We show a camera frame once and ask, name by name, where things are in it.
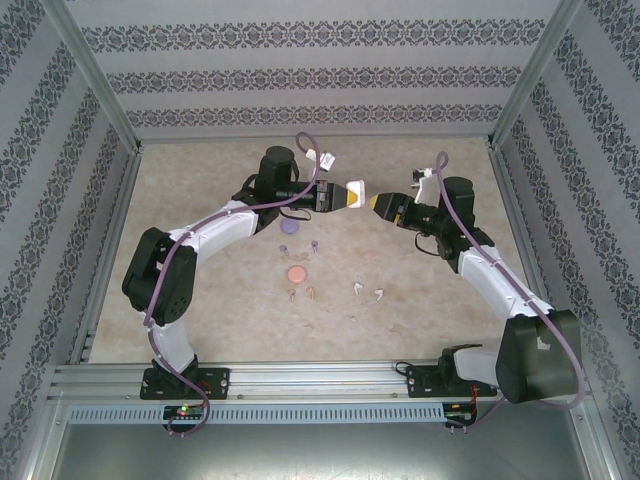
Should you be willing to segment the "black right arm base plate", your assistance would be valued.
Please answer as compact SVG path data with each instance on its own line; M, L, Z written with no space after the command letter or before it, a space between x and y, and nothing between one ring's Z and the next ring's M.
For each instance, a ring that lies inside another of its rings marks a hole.
M445 373L435 365L410 365L405 370L410 398L493 398L498 390L479 381L463 380L455 372Z

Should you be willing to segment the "aluminium frame post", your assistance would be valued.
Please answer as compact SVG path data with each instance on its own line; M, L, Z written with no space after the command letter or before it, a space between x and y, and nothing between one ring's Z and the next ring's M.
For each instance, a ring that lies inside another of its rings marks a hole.
M487 145L491 150L505 141L582 3L583 0L559 0L494 129L487 136Z
M140 140L65 0L39 0L129 153Z

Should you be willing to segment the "aluminium mounting rail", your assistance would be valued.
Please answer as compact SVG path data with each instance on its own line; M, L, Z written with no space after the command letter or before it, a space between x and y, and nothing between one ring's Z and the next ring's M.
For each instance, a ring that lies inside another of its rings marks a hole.
M204 363L227 368L228 403L409 402L392 361ZM139 403L144 364L81 364L55 369L49 401Z

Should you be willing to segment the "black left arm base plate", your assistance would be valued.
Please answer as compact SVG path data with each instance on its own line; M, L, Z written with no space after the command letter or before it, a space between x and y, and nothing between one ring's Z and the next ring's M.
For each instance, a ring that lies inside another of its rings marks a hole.
M185 371L183 376L202 390L210 400L225 400L230 384L227 368L204 368ZM164 368L144 371L139 396L142 400L197 400L201 395Z

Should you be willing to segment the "aluminium side rail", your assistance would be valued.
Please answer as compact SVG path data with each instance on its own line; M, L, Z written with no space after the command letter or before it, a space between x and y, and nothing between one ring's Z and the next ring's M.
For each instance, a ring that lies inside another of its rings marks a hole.
M541 270L534 254L533 244L528 235L525 218L521 212L504 158L500 151L496 151L491 146L488 147L488 157L513 232L514 242L524 273L522 282L539 299L549 301Z
M144 145L141 144L130 155L122 172L109 222L101 240L98 262L91 276L89 290L73 337L72 349L69 351L68 365L78 365L83 361L86 340L99 322L143 153Z

